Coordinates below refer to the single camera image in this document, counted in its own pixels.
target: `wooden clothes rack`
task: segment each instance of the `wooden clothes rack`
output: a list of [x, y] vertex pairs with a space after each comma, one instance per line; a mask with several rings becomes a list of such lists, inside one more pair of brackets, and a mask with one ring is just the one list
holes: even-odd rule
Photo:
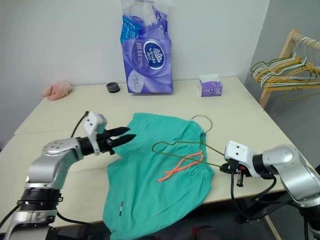
[[[300, 31], [297, 29], [293, 29], [290, 31], [288, 37], [286, 38], [282, 50], [280, 52], [279, 58], [288, 58], [291, 56], [293, 52], [293, 48], [296, 42], [299, 42], [305, 46], [311, 47], [316, 50], [320, 50], [320, 41], [316, 41], [315, 39], [309, 38], [308, 40], [301, 41], [302, 38], [306, 38], [307, 36], [300, 34]], [[265, 108], [268, 103], [269, 98], [271, 97], [272, 91], [263, 89], [259, 104], [261, 107]]]

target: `tissue package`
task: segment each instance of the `tissue package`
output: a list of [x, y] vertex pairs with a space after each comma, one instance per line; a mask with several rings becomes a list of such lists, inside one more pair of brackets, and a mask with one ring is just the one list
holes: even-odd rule
[[169, 0], [121, 0], [121, 46], [129, 93], [172, 93]]

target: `teal garment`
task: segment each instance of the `teal garment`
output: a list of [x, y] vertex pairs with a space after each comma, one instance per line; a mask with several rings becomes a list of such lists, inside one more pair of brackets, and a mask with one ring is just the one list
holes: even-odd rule
[[[204, 201], [214, 175], [208, 164], [198, 163], [174, 173], [165, 181], [157, 182], [181, 159], [152, 152], [153, 144], [159, 141], [205, 141], [206, 135], [195, 121], [135, 113], [128, 127], [131, 128], [128, 134], [136, 134], [136, 137], [115, 148], [122, 159], [113, 162], [107, 169], [109, 192], [103, 221], [111, 231], [111, 240], [133, 240], [180, 220]], [[156, 150], [180, 156], [202, 150], [203, 161], [207, 160], [203, 144], [160, 144]], [[186, 160], [180, 167], [192, 162]]]

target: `tissue box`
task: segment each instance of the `tissue box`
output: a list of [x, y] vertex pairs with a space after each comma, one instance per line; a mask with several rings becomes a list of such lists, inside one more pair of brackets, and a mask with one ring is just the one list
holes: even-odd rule
[[199, 90], [201, 97], [221, 96], [222, 83], [218, 74], [200, 75]]

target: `pink towel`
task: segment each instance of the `pink towel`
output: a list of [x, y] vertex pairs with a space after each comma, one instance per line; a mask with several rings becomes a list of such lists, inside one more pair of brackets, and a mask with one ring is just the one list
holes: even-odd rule
[[67, 96], [71, 89], [72, 88], [69, 83], [65, 81], [57, 81], [49, 88], [44, 89], [42, 91], [42, 96], [47, 97], [50, 101], [57, 100]]

